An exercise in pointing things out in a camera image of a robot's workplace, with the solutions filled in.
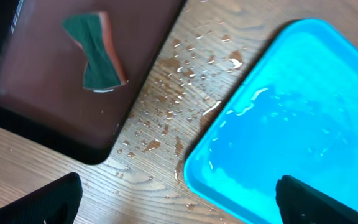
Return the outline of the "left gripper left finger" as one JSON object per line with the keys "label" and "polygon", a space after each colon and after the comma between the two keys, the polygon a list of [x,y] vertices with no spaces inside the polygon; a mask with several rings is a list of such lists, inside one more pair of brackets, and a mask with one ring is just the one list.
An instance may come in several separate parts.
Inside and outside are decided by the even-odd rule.
{"label": "left gripper left finger", "polygon": [[0,224],[72,224],[82,195],[80,176],[71,172],[0,208]]}

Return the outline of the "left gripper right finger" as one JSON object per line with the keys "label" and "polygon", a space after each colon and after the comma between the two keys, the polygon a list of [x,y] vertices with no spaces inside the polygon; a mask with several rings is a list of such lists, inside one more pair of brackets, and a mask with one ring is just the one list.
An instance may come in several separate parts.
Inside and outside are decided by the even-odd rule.
{"label": "left gripper right finger", "polygon": [[284,224],[358,224],[357,211],[290,175],[277,181],[275,191]]}

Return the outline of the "green and red sponge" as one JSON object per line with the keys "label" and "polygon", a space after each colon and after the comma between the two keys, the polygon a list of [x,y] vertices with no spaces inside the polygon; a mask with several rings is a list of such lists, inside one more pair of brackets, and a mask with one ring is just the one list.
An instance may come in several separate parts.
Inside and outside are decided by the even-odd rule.
{"label": "green and red sponge", "polygon": [[113,43],[107,12],[75,14],[67,17],[62,26],[86,57],[84,89],[105,93],[128,83]]}

